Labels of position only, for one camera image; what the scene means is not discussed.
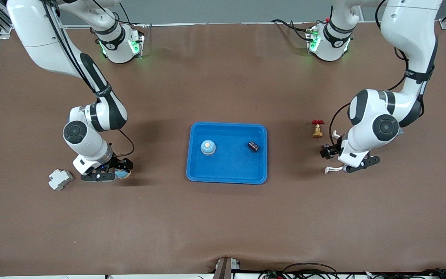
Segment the blue tray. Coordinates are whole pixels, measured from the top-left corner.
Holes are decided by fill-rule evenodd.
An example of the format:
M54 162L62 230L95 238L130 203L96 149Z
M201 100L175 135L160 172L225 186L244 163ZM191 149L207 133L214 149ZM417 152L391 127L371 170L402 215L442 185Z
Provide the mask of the blue tray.
M216 145L212 155L204 155L201 144ZM258 152L247 147L249 141ZM268 133L263 125L197 122L190 130L187 177L192 181L262 184L268 176Z

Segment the black strap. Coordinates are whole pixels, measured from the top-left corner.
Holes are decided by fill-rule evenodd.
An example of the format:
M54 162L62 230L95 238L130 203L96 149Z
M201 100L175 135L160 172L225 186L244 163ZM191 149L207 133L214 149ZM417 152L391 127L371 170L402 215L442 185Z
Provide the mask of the black strap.
M430 80L434 70L435 70L435 64L432 65L430 71L425 72L424 74L420 73L420 72L412 71L410 69L406 69L404 75L407 78L414 79L415 81L417 81L417 84L421 84L421 83L423 83L423 81L429 81Z
M118 21L115 19L115 23L108 30L98 31L98 30L92 29L92 27L91 27L91 33L99 34L99 35L108 35L111 32L113 32L117 28L117 26L118 26Z
M41 2L47 3L50 7L54 7L56 9L56 15L60 17L60 6L56 0L41 0Z
M331 19L329 20L328 24L329 24L329 26L331 26L331 28L332 28L333 30L335 30L336 32L341 33L341 34L352 33L352 31L354 31L354 29L355 29L355 27L354 27L354 28L352 28L352 29L345 30L345 29L342 29L342 28L340 28L340 27L337 27L336 25L333 24L333 21L331 21Z
M125 29L123 29L123 27L122 27L122 33L120 33L120 35L116 39L111 40L109 42L103 41L103 40L99 40L99 41L105 48L107 48L109 50L117 50L118 46L124 41L125 34L126 34Z
M331 46L333 46L333 48L341 48L350 39L350 36L340 39L331 35L331 33L328 31L328 25L324 26L323 33L324 38L331 43Z
M96 98L101 98L101 97L105 97L107 95L109 95L111 93L111 84L108 83L106 84L106 87L104 87L102 90L99 90L97 92L93 92L94 95L96 96Z
M91 123L92 123L92 127L94 127L94 129L98 132L104 132L105 129L103 129L103 127L101 127L101 124L99 124L99 119L98 119L98 115L96 112L96 105L98 104L99 99L92 103L90 106L90 112L91 112Z

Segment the brown mat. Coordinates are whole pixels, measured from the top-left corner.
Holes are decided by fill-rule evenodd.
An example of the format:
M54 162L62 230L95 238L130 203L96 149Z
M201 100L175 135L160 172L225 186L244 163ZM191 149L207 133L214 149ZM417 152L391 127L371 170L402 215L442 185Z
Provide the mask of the brown mat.
M0 276L209 272L217 258L242 269L318 262L342 272L446 268L446 31L437 30L426 114L373 151L381 163L354 174L328 164L310 121L363 88L384 89L403 62L374 24L361 24L337 62L306 54L293 30L199 25L145 30L145 58L115 65L88 30L73 42L97 62L129 112L135 173L113 184L75 180L62 139L69 109L94 101L77 78L37 67L16 34L0 43ZM345 112L335 127L350 127ZM197 121L253 122L269 132L264 185L193 183L185 176ZM129 143L103 136L116 152Z

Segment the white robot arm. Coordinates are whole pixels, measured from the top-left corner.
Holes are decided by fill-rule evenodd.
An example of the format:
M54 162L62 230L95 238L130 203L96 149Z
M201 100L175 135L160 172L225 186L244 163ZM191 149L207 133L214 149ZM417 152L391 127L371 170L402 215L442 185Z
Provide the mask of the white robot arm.
M127 111L92 58L70 42L57 16L57 2L9 0L7 8L32 60L48 71L82 78L96 97L90 105L71 109L63 130L63 138L78 154L73 165L83 175L82 179L114 180L116 176L112 176L110 169L130 173L133 164L128 159L117 159L110 145L99 135L99 132L121 129L128 119Z
M381 0L331 0L329 21L318 21L308 37L309 51L325 61L338 60L347 51L350 35L359 22L355 6L377 7Z
M353 127L335 146L321 154L331 158L338 152L343 170L352 172L379 161L366 156L370 150L393 141L399 128L421 115L426 84L434 69L437 38L434 20L442 0L388 0L381 32L393 46L405 53L408 67L401 92L362 90L348 109Z
M61 10L78 16L91 26L91 31L99 38L99 44L108 59L115 63L125 63L142 56L144 34L127 24L119 24L115 14L107 9L119 2L120 0L60 0L58 4Z

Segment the wire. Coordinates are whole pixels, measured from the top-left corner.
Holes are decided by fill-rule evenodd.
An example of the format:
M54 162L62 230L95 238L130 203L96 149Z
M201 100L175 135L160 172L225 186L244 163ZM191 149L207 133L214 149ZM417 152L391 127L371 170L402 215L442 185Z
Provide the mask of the wire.
M284 269L283 269L283 272L285 272L287 269L289 269L289 268L291 268L291 267L296 267L296 266L298 266L298 265L318 265L318 266L320 266L320 267L329 268L329 269L333 270L333 272L335 272L336 274L338 274L338 272L337 272L334 268L332 268L332 267L329 266L329 265L324 265L323 263L294 263L294 264L292 264L292 265L288 265L286 268L284 268Z
M297 28L295 27L295 25L293 24L293 21L290 21L290 25L292 25L293 29L295 30L295 33L297 34L297 36L299 36L301 39L303 39L306 42L312 42L312 39L308 39L306 37L302 37L299 32L297 31Z
M120 2L120 7L122 7L122 10L124 11L125 16L127 17L127 21L129 22L129 24L131 24L131 23L130 23L129 15L128 15L127 12L125 11L125 8L124 8L124 6L122 5L122 2Z
M329 123L329 140L331 141L331 145L335 145L335 143L333 143L333 135L331 134L331 126L333 126L333 121L335 121L336 116L342 111L342 109L345 109L348 105L350 105L350 102L338 109Z
M299 36L299 37L300 37L301 39L303 39L304 41L312 42L312 39L308 39L308 38L306 38L306 37L302 37L302 35L299 34L299 31L300 31L300 32L306 32L306 29L302 29L302 28L297 28L297 27L295 27L295 25L293 24L293 21L290 21L290 24L286 23L285 21L282 21L281 19L274 19L274 20L272 20L271 22L279 22L279 23L283 23L286 27L288 27L288 28L292 28L292 29L295 31L295 33L297 34L297 36Z
M122 3L120 3L120 6L122 7L122 9L123 9L123 11L124 11L124 13L125 13L125 16L127 17L127 20L128 21L119 21L119 20L117 20L116 18L113 18L110 14L108 14L108 12L103 8L103 6L101 6L101 5L99 5L99 3L96 1L96 0L92 0L92 2L94 2L101 10L103 10L113 21L118 21L118 22L121 22L121 23L126 23L126 24L128 24L128 25L135 25L135 24L141 24L141 23L132 23L132 22L130 22L130 20L129 20L129 16L127 16L127 13L125 12L125 9L124 9L124 7L123 7L123 5L122 5Z
M274 19L274 20L272 20L271 22L279 22L279 23L283 23L283 25L285 25L285 26L288 27L288 28L296 29L296 30L301 31L301 32L306 32L305 29L302 29L302 28L296 28L296 27L294 28L292 25L286 23L285 21L282 21L281 19Z
M125 154L119 154L119 155L115 155L113 157L117 158L117 157L125 157L125 156L129 156L130 154L132 154L135 151L135 145L133 144L132 140L129 138L129 136L127 136L124 131L122 131L121 129L118 129L118 131L120 133L122 133L125 138L127 138L127 140L129 140L130 144L132 145L132 150L129 153L125 153Z
M395 55L397 55L397 57L400 59L400 60L404 60L404 61L407 61L407 57L401 57L400 55L398 55L398 51L400 51L400 53L404 56L405 55L405 53L403 53L403 51L401 51L400 49L398 49L398 48L396 48L396 47L393 47L393 49L395 49Z
M53 22L53 19L51 17L51 13L49 12L48 9L48 5L46 4L46 2L43 2L44 5L44 10L46 11L46 16L48 17L49 22L51 23L51 27L53 27L53 30L55 32L55 35L58 39L58 41L60 41L60 45L62 46L63 50L65 51L67 57L69 58L70 62L72 63L73 67L75 67L76 71L78 72L79 76L83 79L83 81L87 84L87 86L94 92L94 88L92 88L92 85L89 83L89 81L87 80L87 78L85 77L84 72L82 71L82 69L80 69L80 67L78 66L78 62L77 59L75 57L75 55L73 55L73 51L70 48L70 44L67 40L67 36L64 33L64 30L61 29L62 34L63 34L63 39L66 41L67 46L69 47L68 49L65 47L65 44L63 42L62 37L60 36L60 34L58 33L58 30L56 28L55 23Z
M381 30L381 24L379 23L379 19L378 19L378 12L379 12L379 8L381 8L381 6L383 5L383 3L385 3L386 0L383 0L379 3L378 7L376 8L375 11L375 21L376 21L376 25L378 26L378 28Z
M381 1L381 2L379 3L379 5L377 6L376 11L375 11L375 21L376 21L376 25L377 25L377 27L378 27L379 30L381 30L381 23L379 23L379 18L378 18L379 8L381 8L381 6L383 5L383 3L385 3L385 2L386 2L386 0ZM407 70L407 69L409 68L409 59L407 59L407 56L405 55L405 53L404 53L403 51L401 51L400 49L394 47L394 50L395 50L395 55L396 55L399 59L401 59L401 60L403 60L403 61L405 62L405 69ZM402 55L402 57L400 57L400 56L398 55L397 50L400 51L400 54ZM404 73L404 76L400 79L400 81L398 81L398 83L395 84L394 86L390 87L390 88L388 89L388 91L394 90L394 89L397 88L399 85L401 85L401 84L403 83L403 81L405 81L405 73Z
M115 15L115 18L117 19L117 21L119 21L120 20L120 15L117 13L117 12L113 12L113 14Z

